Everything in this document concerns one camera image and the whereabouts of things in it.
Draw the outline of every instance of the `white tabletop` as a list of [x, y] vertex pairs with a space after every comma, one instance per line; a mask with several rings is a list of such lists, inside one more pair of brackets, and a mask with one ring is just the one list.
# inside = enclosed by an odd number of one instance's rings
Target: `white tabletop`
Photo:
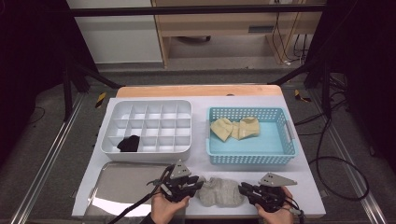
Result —
[[[309, 218], [318, 218], [326, 214], [323, 202], [319, 196], [317, 185], [302, 149], [300, 140], [294, 126], [292, 131], [296, 136], [299, 154], [286, 165], [213, 165], [205, 151], [206, 138], [206, 111], [210, 106], [261, 106], [282, 107], [286, 111], [286, 117], [292, 123], [290, 112], [287, 109], [285, 99], [282, 95], [264, 96], [191, 96], [191, 97], [156, 97], [155, 100], [188, 100], [192, 105], [192, 142], [191, 154], [184, 161], [193, 175], [220, 177], [232, 179], [237, 182], [247, 182], [258, 185], [258, 181], [268, 172], [282, 175], [297, 181], [297, 185], [288, 186], [293, 199], [304, 210]], [[119, 101], [124, 100], [153, 100], [151, 97], [135, 98], [113, 98], [108, 104], [107, 110]], [[99, 135], [104, 134], [105, 127], [102, 126]], [[93, 189], [102, 167], [110, 161], [108, 156], [101, 151], [100, 143], [95, 145], [90, 163], [78, 189], [77, 198], [73, 208], [73, 217], [83, 217], [88, 205], [88, 198]], [[186, 218], [231, 218], [231, 217], [257, 217], [256, 208], [245, 199], [238, 207], [204, 207], [199, 199], [192, 198], [186, 209]]]

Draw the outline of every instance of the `floor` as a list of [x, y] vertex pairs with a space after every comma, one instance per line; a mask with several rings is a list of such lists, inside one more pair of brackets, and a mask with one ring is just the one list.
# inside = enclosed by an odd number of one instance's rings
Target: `floor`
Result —
[[[132, 72], [104, 69], [103, 75], [126, 85], [266, 83], [300, 66], [298, 57], [291, 65], [275, 63], [263, 36], [213, 36], [209, 42], [175, 38], [172, 46], [166, 70], [158, 67], [139, 67]], [[333, 76], [343, 79], [339, 74]], [[282, 91], [307, 160], [312, 161], [320, 148], [320, 155], [336, 156], [353, 162], [370, 184], [370, 194], [365, 199], [357, 202], [343, 199], [335, 194], [356, 198], [365, 191], [361, 175], [344, 163], [321, 161], [320, 173], [325, 177], [324, 183], [331, 187], [327, 189], [319, 180], [318, 170], [313, 164], [312, 173], [323, 196], [327, 214], [306, 222], [396, 223], [396, 199], [393, 196], [396, 176], [383, 158], [370, 155], [370, 146], [353, 115], [348, 112], [347, 105], [333, 110], [332, 124], [324, 134], [321, 147], [318, 147], [318, 133], [325, 123], [323, 117], [297, 125], [298, 121], [321, 112], [320, 87], [304, 90], [303, 80], [304, 75], [294, 78], [282, 87]], [[106, 92], [107, 99], [116, 93], [95, 80], [90, 80], [90, 83], [92, 87], [88, 94], [81, 95], [74, 91], [74, 99], [80, 102], [80, 106], [70, 127], [64, 127], [63, 123], [62, 86], [42, 92], [37, 97], [37, 108], [31, 123], [26, 126], [20, 142], [0, 171], [0, 223], [8, 223], [15, 214], [26, 215], [28, 223], [80, 223], [78, 218], [70, 217], [74, 197], [106, 113], [106, 101], [100, 108], [94, 105], [101, 92]], [[312, 102], [296, 100], [295, 90], [300, 90], [302, 96], [310, 98]], [[343, 100], [341, 94], [333, 97], [334, 104]], [[60, 134], [66, 138], [59, 139]], [[45, 161], [52, 161], [47, 163], [48, 170], [43, 170]], [[42, 181], [37, 179], [37, 174], [42, 174]], [[221, 222], [245, 223], [244, 220]]]

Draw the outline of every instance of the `organizer compartment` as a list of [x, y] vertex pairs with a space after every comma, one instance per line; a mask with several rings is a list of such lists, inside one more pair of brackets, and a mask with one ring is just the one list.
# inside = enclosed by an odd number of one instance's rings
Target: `organizer compartment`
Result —
[[[105, 116], [101, 149], [113, 161], [168, 162], [186, 160], [191, 146], [191, 103], [121, 101]], [[136, 152], [120, 152], [117, 145], [131, 135], [140, 137]]]
[[[239, 121], [254, 117], [260, 134], [242, 140], [223, 142], [211, 130], [210, 123], [221, 118]], [[210, 107], [207, 110], [206, 152], [212, 164], [286, 164], [297, 156], [298, 148], [290, 122], [282, 108]]]

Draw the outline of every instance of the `black pole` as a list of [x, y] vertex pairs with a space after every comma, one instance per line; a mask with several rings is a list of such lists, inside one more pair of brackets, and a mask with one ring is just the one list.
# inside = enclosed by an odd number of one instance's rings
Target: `black pole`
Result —
[[144, 16], [176, 14], [220, 14], [220, 13], [265, 13], [265, 12], [318, 12], [331, 9], [326, 4], [307, 5], [242, 5], [242, 6], [197, 6], [197, 7], [113, 7], [75, 8], [69, 10], [47, 10], [54, 16], [105, 17]]
[[62, 71], [62, 78], [64, 80], [64, 121], [67, 121], [72, 114], [72, 93], [71, 93], [71, 83], [68, 74], [68, 68], [65, 67]]
[[330, 65], [329, 61], [324, 61], [323, 64], [323, 81], [322, 81], [322, 102], [321, 106], [327, 119], [332, 118], [332, 106], [330, 105]]

